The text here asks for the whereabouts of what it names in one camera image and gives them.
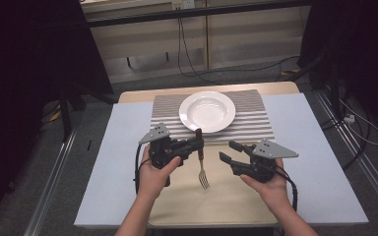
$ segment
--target hand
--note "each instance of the hand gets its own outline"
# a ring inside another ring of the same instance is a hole
[[[284,163],[280,158],[276,159],[276,164],[284,168]],[[241,175],[240,178],[260,194],[260,197],[262,197],[269,211],[272,213],[276,213],[281,208],[290,207],[287,197],[286,180],[283,177],[275,174],[272,180],[267,183],[260,183],[247,175]]]
[[[148,197],[155,200],[165,185],[167,177],[177,168],[180,163],[180,157],[174,157],[164,168],[157,169],[152,165],[152,161],[148,160],[150,145],[144,149],[143,165],[140,168],[140,187],[138,196]]]

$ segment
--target fork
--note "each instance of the fork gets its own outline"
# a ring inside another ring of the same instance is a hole
[[[196,139],[202,140],[201,129],[197,129],[195,131],[195,134],[196,134]],[[202,187],[206,190],[210,187],[210,184],[208,183],[207,174],[205,173],[205,169],[204,169],[204,149],[203,148],[198,150],[198,157],[199,157],[199,162],[201,163],[201,172],[199,172],[199,181],[201,182]]]

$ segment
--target brown fork handle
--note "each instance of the brown fork handle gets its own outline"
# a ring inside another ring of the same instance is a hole
[[[199,128],[195,131],[195,134],[196,134],[196,139],[197,140],[202,140],[202,129]],[[204,149],[201,148],[198,150],[198,157],[199,157],[199,160],[203,160],[204,159]]]

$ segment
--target white plate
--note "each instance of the white plate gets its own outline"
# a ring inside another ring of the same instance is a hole
[[[225,129],[235,117],[229,97],[217,91],[200,91],[188,96],[180,105],[179,116],[190,130],[213,133]]]

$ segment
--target person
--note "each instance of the person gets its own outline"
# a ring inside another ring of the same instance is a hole
[[[177,156],[163,169],[157,169],[148,160],[149,148],[150,146],[146,146],[143,154],[139,192],[115,236],[143,236],[146,234],[153,205],[160,195],[167,177],[180,163],[180,157]],[[276,162],[279,167],[284,168],[284,163],[281,159],[277,159]],[[260,195],[269,211],[284,229],[286,235],[318,235],[290,205],[284,178],[275,175],[267,183],[260,183],[247,175],[241,175],[240,178]]]

